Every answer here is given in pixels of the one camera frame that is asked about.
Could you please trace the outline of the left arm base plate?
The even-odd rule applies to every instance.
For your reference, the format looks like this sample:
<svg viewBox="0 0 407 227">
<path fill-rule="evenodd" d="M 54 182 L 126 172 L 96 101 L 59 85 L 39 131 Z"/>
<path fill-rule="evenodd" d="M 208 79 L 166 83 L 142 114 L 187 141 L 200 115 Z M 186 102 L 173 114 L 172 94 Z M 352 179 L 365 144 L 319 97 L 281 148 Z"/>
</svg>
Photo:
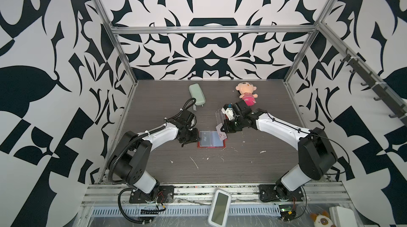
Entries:
<svg viewBox="0 0 407 227">
<path fill-rule="evenodd" d="M 155 186 L 150 193 L 144 193 L 141 190 L 133 190 L 130 194 L 130 204 L 141 204 L 149 202 L 167 203 L 173 200 L 174 186 L 160 185 Z"/>
</svg>

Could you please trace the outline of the clear plastic card box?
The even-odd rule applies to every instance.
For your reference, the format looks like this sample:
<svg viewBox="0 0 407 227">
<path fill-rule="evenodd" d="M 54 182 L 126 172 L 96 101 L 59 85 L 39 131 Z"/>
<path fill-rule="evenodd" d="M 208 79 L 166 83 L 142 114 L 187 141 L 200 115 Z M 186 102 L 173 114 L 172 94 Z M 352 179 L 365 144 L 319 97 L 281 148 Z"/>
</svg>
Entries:
<svg viewBox="0 0 407 227">
<path fill-rule="evenodd" d="M 225 120 L 227 119 L 227 116 L 223 113 L 223 111 L 224 109 L 220 108 L 215 112 L 217 125 L 219 124 L 223 125 Z"/>
</svg>

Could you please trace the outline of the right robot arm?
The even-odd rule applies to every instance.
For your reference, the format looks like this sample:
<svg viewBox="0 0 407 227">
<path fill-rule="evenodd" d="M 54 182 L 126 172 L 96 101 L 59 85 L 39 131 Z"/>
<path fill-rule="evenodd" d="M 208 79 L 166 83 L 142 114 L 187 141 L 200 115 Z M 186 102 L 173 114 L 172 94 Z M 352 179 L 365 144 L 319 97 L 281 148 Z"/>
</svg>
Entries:
<svg viewBox="0 0 407 227">
<path fill-rule="evenodd" d="M 252 110 L 243 100 L 226 104 L 220 111 L 225 116 L 221 131 L 228 134 L 253 128 L 268 133 L 297 150 L 298 164 L 276 182 L 279 198 L 311 180 L 320 180 L 338 160 L 331 140 L 320 128 L 295 126 L 265 110 Z"/>
</svg>

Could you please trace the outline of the red card holder wallet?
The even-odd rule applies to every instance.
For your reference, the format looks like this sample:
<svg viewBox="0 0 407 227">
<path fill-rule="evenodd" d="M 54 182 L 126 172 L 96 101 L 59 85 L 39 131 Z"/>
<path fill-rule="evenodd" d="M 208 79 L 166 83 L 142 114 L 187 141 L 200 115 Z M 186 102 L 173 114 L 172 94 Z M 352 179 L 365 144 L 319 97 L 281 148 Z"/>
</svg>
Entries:
<svg viewBox="0 0 407 227">
<path fill-rule="evenodd" d="M 225 140 L 220 140 L 216 131 L 199 132 L 198 148 L 225 148 Z"/>
</svg>

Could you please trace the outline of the white pink patterned card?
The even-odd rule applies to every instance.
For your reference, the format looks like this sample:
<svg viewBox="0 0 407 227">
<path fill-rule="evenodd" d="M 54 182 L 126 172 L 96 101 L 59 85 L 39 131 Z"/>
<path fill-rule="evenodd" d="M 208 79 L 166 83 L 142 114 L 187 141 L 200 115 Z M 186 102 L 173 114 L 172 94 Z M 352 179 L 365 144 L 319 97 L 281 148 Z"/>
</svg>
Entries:
<svg viewBox="0 0 407 227">
<path fill-rule="evenodd" d="M 227 134 L 222 130 L 222 127 L 223 127 L 223 124 L 218 124 L 216 126 L 216 131 L 217 131 L 217 134 L 219 136 L 219 139 L 221 141 L 224 141 L 224 140 L 227 139 Z"/>
</svg>

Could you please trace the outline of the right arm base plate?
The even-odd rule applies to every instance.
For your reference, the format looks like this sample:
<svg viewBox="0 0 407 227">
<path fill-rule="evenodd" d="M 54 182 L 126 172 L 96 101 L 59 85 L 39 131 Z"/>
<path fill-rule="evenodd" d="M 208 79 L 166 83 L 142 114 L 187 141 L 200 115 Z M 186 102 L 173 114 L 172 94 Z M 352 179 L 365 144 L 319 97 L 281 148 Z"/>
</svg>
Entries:
<svg viewBox="0 0 407 227">
<path fill-rule="evenodd" d="M 302 188 L 297 188 L 294 191 L 289 191 L 283 185 L 278 184 L 260 184 L 259 199 L 264 202 L 287 202 L 296 199 L 299 202 L 303 201 L 304 192 Z"/>
</svg>

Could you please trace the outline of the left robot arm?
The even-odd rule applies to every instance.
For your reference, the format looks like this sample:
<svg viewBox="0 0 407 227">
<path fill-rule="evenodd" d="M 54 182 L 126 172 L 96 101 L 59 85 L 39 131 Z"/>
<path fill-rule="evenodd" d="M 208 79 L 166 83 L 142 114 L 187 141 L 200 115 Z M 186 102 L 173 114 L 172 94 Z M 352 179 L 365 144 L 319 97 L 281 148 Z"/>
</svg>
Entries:
<svg viewBox="0 0 407 227">
<path fill-rule="evenodd" d="M 151 152 L 174 140 L 179 141 L 181 146 L 198 142 L 199 132 L 195 127 L 196 123 L 196 115 L 183 110 L 157 128 L 138 134 L 126 132 L 107 162 L 108 182 L 125 184 L 147 196 L 156 196 L 159 193 L 160 182 L 146 170 Z"/>
</svg>

